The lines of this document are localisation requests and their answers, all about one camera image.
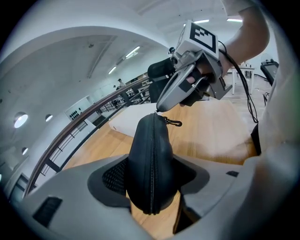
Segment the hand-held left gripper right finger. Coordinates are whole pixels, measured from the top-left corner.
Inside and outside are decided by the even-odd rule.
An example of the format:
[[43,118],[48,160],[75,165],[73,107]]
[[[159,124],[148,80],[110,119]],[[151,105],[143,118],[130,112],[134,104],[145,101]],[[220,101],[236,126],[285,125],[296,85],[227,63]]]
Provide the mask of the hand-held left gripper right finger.
[[180,177],[180,204],[174,234],[246,234],[246,199],[255,159],[243,165],[174,156]]

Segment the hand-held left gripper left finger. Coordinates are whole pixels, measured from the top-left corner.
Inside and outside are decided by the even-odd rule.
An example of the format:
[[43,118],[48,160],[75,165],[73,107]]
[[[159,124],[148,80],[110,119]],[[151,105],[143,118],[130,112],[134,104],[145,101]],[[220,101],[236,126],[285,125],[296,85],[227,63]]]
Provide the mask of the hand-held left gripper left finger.
[[130,200],[107,188],[104,173],[126,155],[59,172],[21,202],[21,219],[43,240],[149,240]]

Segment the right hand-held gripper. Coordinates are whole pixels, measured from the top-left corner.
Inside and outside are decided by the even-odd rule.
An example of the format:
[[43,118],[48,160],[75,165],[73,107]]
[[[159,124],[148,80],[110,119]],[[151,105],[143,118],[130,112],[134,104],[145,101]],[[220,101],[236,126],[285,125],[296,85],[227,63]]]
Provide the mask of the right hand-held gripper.
[[[186,78],[202,55],[209,60],[213,73],[190,84]],[[182,30],[171,63],[176,71],[157,100],[158,112],[167,112],[177,104],[191,107],[197,101],[209,100],[209,97],[221,99],[233,87],[226,85],[222,77],[217,36],[192,21],[188,21]]]

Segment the person's right hand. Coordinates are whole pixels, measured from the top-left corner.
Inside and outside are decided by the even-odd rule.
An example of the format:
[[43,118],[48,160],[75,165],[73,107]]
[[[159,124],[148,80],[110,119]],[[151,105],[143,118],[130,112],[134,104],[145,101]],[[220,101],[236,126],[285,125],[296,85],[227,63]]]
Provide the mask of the person's right hand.
[[205,55],[202,55],[195,63],[195,67],[192,72],[188,75],[186,80],[190,84],[196,83],[199,79],[207,74],[213,73],[213,67],[209,63],[209,60]]

